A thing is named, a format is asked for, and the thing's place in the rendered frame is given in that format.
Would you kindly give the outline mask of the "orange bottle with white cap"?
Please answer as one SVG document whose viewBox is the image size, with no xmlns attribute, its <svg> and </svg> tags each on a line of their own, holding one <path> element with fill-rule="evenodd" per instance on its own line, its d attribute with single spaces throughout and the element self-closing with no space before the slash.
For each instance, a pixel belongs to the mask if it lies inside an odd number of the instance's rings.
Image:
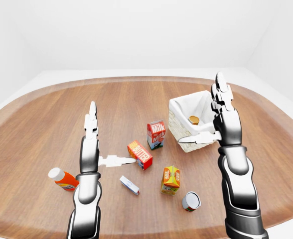
<svg viewBox="0 0 293 239">
<path fill-rule="evenodd" d="M 75 177 L 58 167 L 52 168 L 48 173 L 48 177 L 66 191 L 74 191 L 79 185 Z"/>
</svg>

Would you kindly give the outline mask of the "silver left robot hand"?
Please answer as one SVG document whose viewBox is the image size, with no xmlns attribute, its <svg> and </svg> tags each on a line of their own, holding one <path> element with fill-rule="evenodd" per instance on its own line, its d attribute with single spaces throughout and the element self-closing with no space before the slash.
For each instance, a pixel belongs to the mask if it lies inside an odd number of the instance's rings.
<svg viewBox="0 0 293 239">
<path fill-rule="evenodd" d="M 80 150 L 80 172 L 97 172 L 98 166 L 119 167 L 124 164 L 136 163 L 136 159 L 108 155 L 106 158 L 99 156 L 97 107 L 91 101 L 89 113 L 85 115 L 84 130 L 85 136 L 82 138 Z"/>
</svg>

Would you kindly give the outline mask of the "red and orange butter box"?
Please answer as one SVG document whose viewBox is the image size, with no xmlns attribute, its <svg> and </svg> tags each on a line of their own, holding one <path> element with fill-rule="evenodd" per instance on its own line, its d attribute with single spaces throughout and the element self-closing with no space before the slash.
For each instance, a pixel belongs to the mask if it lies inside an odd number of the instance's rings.
<svg viewBox="0 0 293 239">
<path fill-rule="evenodd" d="M 143 170 L 152 165 L 152 155 L 137 140 L 128 145 L 128 152 L 132 158 L 137 160 L 137 164 Z"/>
</svg>

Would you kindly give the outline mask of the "white wicker basket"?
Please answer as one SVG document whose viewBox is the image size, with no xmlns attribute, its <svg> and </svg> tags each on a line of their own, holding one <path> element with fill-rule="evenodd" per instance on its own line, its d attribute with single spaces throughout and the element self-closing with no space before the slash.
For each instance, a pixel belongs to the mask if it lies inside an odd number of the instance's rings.
<svg viewBox="0 0 293 239">
<path fill-rule="evenodd" d="M 168 128 L 176 140 L 202 131 L 215 132 L 211 102 L 211 93 L 207 90 L 169 100 Z M 199 124 L 193 125 L 190 116 L 198 117 Z"/>
</svg>

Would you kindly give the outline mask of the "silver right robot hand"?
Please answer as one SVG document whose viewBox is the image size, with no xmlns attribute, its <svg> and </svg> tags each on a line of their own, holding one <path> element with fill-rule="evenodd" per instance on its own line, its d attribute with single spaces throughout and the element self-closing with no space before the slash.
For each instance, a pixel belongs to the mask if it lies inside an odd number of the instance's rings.
<svg viewBox="0 0 293 239">
<path fill-rule="evenodd" d="M 215 112 L 214 133 L 208 131 L 197 135 L 186 136 L 179 143 L 206 144 L 219 141 L 221 146 L 242 144 L 242 128 L 238 111 L 232 106 L 233 93 L 221 72 L 218 72 L 215 83 L 211 86 L 212 111 Z"/>
</svg>

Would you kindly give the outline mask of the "yellow orange juice carton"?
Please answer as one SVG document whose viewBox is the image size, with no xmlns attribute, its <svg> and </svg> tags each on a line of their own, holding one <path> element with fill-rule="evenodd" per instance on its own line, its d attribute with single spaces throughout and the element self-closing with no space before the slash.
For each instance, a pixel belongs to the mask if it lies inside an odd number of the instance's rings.
<svg viewBox="0 0 293 239">
<path fill-rule="evenodd" d="M 161 182 L 161 192 L 174 196 L 180 188 L 180 170 L 174 166 L 165 167 Z"/>
</svg>

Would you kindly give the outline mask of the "small white and blue box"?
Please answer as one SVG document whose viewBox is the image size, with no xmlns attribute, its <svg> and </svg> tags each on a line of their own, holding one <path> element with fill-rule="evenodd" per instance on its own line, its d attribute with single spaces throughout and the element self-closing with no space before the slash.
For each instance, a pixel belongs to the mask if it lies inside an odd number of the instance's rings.
<svg viewBox="0 0 293 239">
<path fill-rule="evenodd" d="M 129 179 L 127 179 L 125 176 L 121 176 L 120 182 L 127 187 L 131 192 L 133 192 L 135 195 L 138 195 L 140 193 L 139 187 L 137 187 L 134 183 L 132 183 Z"/>
</svg>

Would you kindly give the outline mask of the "white-topped red-labelled tin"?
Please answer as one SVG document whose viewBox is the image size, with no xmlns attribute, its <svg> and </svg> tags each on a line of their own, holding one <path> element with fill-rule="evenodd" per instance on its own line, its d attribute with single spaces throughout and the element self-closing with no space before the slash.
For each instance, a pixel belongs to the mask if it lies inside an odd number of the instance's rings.
<svg viewBox="0 0 293 239">
<path fill-rule="evenodd" d="M 193 212 L 201 206 L 201 201 L 199 196 L 193 192 L 188 192 L 182 199 L 182 206 L 188 212 Z"/>
</svg>

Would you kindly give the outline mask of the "red milk carton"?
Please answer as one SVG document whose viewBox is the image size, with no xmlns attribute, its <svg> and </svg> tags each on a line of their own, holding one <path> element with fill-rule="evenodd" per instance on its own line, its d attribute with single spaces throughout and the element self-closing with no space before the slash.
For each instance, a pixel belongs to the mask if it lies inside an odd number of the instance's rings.
<svg viewBox="0 0 293 239">
<path fill-rule="evenodd" d="M 163 120 L 147 124 L 147 142 L 151 150 L 163 147 L 165 133 L 166 129 Z"/>
</svg>

